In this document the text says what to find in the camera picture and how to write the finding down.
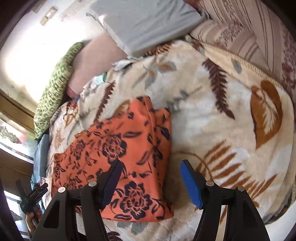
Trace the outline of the person's left hand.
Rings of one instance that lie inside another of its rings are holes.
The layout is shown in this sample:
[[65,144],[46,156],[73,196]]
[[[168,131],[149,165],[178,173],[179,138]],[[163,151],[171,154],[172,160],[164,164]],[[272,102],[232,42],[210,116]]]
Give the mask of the person's left hand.
[[[38,209],[37,210],[37,217],[38,217],[39,222],[42,220],[42,216],[43,216],[43,214],[42,214],[41,210]],[[36,230],[36,226],[33,224],[33,220],[35,220],[33,212],[26,214],[26,224],[27,224],[30,235],[33,235]]]

